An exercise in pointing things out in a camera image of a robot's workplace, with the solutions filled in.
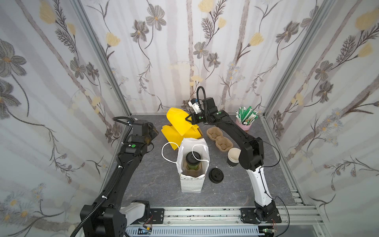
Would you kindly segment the single yellow paper napkin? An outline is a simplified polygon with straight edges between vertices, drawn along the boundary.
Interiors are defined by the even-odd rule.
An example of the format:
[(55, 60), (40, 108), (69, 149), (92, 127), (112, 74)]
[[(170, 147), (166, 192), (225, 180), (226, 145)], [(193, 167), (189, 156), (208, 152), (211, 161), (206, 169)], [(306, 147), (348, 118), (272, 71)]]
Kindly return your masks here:
[(180, 135), (184, 135), (192, 127), (191, 121), (186, 120), (188, 116), (186, 111), (179, 108), (170, 108), (166, 114), (167, 119)]

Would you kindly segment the cartoon print paper bag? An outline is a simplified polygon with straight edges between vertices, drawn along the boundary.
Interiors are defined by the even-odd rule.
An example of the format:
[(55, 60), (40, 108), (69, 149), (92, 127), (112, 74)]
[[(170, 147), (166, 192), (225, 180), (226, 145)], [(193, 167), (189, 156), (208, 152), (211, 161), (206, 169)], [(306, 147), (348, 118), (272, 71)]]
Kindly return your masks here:
[[(177, 150), (176, 160), (164, 155), (164, 149), (169, 145)], [(167, 142), (161, 149), (161, 155), (166, 161), (175, 164), (180, 178), (181, 192), (201, 192), (210, 165), (209, 148), (205, 139), (184, 138), (180, 145)]]

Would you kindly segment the black paper cup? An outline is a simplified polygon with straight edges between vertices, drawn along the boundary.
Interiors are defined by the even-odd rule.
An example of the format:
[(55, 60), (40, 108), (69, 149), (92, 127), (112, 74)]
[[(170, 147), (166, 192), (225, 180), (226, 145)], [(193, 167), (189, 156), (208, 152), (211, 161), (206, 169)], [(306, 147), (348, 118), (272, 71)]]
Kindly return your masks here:
[(236, 167), (239, 164), (239, 155), (241, 150), (239, 148), (231, 148), (228, 151), (227, 164), (229, 167)]

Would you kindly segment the green paper cup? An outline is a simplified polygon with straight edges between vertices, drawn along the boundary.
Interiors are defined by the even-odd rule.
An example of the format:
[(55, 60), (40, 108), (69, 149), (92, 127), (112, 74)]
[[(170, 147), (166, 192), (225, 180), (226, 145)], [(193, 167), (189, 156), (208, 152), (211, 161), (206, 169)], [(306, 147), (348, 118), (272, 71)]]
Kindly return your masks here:
[(184, 163), (184, 170), (186, 171), (200, 171), (202, 169), (202, 162), (201, 161), (188, 161), (185, 159)]

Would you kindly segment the single brown pulp carrier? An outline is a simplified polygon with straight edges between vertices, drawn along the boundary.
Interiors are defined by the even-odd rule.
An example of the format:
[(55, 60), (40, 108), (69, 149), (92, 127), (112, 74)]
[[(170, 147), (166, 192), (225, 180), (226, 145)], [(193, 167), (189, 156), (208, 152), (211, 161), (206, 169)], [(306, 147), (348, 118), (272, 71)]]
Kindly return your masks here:
[(187, 170), (187, 169), (185, 169), (182, 172), (182, 174), (185, 175), (185, 176), (189, 176), (189, 177), (193, 177), (193, 178), (198, 178), (201, 175), (203, 175), (204, 172), (202, 171), (202, 169), (199, 169), (199, 170), (194, 170), (194, 169)]

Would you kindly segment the black plastic cup lids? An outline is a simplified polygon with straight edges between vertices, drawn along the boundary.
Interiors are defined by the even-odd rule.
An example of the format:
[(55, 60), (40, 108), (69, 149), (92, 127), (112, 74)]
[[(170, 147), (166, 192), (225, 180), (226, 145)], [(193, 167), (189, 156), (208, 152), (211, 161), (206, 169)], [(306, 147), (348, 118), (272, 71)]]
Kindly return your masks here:
[(215, 167), (209, 171), (208, 177), (212, 183), (219, 184), (224, 179), (224, 173), (219, 168)]

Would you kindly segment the black cup lid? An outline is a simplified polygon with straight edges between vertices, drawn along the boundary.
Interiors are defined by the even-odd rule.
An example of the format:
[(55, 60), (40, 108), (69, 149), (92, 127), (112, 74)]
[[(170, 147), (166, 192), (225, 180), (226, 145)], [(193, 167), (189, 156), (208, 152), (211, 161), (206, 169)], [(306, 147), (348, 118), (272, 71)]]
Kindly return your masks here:
[(201, 155), (198, 152), (189, 152), (186, 155), (186, 162), (190, 166), (197, 166), (201, 162)]

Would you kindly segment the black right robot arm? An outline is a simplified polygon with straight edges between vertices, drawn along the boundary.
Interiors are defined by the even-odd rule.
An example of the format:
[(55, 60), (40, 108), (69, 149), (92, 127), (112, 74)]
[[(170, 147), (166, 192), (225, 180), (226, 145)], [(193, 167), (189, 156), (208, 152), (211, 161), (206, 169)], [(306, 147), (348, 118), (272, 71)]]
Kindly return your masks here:
[(281, 223), (281, 216), (275, 200), (268, 190), (264, 169), (264, 141), (254, 137), (240, 128), (224, 110), (219, 110), (212, 97), (207, 97), (205, 89), (199, 86), (196, 98), (189, 101), (194, 110), (186, 121), (191, 124), (205, 123), (221, 129), (238, 145), (241, 150), (239, 164), (247, 171), (254, 191), (253, 223)]

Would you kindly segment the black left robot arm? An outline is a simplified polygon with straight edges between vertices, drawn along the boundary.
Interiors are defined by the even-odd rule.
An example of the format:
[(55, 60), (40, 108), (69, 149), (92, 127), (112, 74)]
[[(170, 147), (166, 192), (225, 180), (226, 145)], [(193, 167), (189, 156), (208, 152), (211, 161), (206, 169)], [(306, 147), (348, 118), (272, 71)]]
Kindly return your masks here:
[(130, 179), (159, 132), (152, 122), (143, 119), (114, 117), (113, 121), (129, 127), (115, 157), (117, 168), (94, 203), (83, 206), (81, 222), (73, 230), (73, 237), (80, 230), (86, 237), (122, 237), (130, 224), (151, 217), (148, 201), (135, 200), (125, 213), (120, 210)]

